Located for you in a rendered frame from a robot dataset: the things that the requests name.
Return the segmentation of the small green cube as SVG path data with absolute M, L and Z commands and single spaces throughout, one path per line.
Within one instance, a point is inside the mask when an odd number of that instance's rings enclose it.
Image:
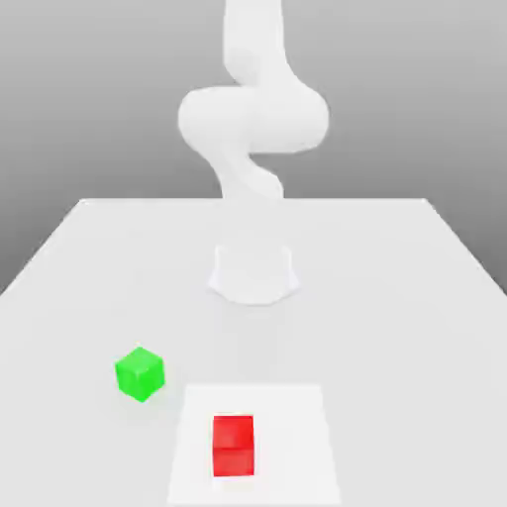
M 163 359 L 137 347 L 115 362 L 119 389 L 139 402 L 147 401 L 165 384 Z

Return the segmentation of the small red cube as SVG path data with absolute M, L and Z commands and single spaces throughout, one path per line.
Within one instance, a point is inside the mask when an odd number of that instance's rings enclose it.
M 254 416 L 213 418 L 212 462 L 215 477 L 254 475 Z

